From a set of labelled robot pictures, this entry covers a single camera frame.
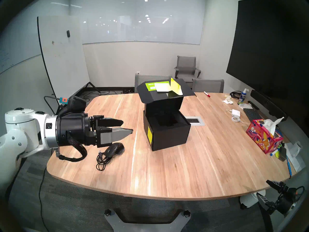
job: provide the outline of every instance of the green card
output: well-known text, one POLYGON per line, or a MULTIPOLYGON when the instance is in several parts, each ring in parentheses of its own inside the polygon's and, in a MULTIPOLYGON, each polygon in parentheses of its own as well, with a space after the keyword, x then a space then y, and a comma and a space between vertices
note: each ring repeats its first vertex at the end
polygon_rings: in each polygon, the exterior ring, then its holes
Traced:
POLYGON ((148 91, 155 91, 155 83, 170 83, 169 81, 149 82, 145 83, 148 91))

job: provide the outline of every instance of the blue spray bottle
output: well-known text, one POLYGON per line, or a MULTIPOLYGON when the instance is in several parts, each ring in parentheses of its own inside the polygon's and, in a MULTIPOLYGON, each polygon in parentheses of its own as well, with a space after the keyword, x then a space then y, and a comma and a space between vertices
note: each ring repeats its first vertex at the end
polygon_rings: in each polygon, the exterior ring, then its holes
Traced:
POLYGON ((249 91, 248 89, 244 89, 243 92, 241 93, 239 100, 238 100, 238 105, 244 103, 245 98, 246 98, 246 92, 249 91))

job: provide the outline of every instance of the computer mouse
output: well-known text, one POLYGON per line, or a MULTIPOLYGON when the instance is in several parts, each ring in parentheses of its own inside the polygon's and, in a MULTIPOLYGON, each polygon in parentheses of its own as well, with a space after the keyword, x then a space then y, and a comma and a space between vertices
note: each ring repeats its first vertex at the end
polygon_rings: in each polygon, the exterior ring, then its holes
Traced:
POLYGON ((122 143, 116 142, 109 146, 103 155, 106 157, 112 157, 114 155, 121 155, 125 151, 125 147, 122 143))

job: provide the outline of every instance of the tv screen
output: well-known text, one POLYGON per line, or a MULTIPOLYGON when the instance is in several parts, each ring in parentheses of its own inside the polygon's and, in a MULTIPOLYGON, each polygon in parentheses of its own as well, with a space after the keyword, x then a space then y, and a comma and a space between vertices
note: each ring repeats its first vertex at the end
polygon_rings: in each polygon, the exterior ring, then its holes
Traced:
POLYGON ((309 34, 302 26, 281 0, 239 1, 226 72, 268 96, 309 137, 309 34))

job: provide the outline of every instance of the office chair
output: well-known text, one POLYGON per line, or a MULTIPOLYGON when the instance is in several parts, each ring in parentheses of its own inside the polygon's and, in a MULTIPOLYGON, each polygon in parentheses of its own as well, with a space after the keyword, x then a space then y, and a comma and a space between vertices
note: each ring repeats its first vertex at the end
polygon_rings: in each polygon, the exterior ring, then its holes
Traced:
POLYGON ((193 79, 192 90, 194 92, 223 93, 224 80, 193 79))
POLYGON ((137 87, 145 81, 150 80, 169 80, 173 77, 172 75, 167 76, 153 76, 153 75, 141 75, 135 74, 135 83, 134 83, 134 93, 137 93, 137 87))
POLYGON ((200 76, 200 70, 195 66, 196 57, 177 56, 177 66, 174 68, 176 69, 175 78, 184 79, 185 82, 189 83, 190 88, 192 88, 192 79, 200 76))

